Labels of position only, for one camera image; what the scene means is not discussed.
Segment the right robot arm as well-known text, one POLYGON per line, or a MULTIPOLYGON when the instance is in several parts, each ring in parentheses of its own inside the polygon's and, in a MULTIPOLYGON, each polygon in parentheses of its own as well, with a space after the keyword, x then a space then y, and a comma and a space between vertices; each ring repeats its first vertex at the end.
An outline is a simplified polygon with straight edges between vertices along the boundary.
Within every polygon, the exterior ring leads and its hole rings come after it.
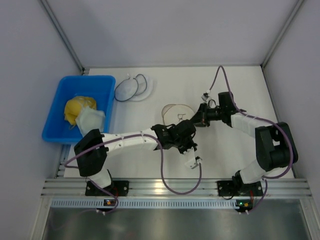
POLYGON ((211 106, 214 100, 207 92, 201 98, 203 103, 191 118, 196 127, 209 127, 212 121, 221 121, 255 139, 254 161, 232 176, 231 186, 219 192, 221 197, 247 195, 257 189, 265 174, 277 168, 291 168, 298 161, 298 151, 287 123, 273 124, 259 117, 249 117, 244 110, 236 109, 230 92, 219 93, 219 104, 215 107, 211 106))

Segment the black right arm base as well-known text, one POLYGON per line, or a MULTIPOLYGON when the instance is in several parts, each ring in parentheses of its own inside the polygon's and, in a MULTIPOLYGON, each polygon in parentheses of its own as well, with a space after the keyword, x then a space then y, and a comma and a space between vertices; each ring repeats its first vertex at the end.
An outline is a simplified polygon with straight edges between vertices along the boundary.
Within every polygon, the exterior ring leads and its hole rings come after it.
POLYGON ((262 197, 263 188, 260 182, 250 184, 236 183, 234 180, 220 180, 217 182, 218 196, 231 197, 262 197))

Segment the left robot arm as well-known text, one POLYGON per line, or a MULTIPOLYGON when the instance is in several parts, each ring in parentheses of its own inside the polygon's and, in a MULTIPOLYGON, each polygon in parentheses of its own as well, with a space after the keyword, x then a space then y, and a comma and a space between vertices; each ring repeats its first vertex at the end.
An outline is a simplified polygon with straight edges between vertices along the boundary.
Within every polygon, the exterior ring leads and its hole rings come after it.
POLYGON ((93 129, 74 147, 77 169, 81 177, 89 178, 104 189, 112 185, 105 163, 108 157, 129 150, 164 151, 171 148, 177 149, 185 157, 185 165, 194 169, 201 163, 201 158, 196 156, 195 133, 196 128, 188 119, 179 124, 156 124, 143 131, 124 134, 102 133, 93 129))

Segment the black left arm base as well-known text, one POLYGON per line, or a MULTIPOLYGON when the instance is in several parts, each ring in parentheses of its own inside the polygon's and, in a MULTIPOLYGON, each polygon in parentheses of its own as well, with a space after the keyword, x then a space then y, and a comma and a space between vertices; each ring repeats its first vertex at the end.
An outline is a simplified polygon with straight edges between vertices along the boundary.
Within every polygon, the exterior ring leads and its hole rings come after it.
MULTIPOLYGON (((129 181, 113 180, 112 184, 104 189, 116 197, 126 197, 129 192, 129 181)), ((108 194, 98 189, 91 181, 86 182, 85 196, 107 196, 108 194)))

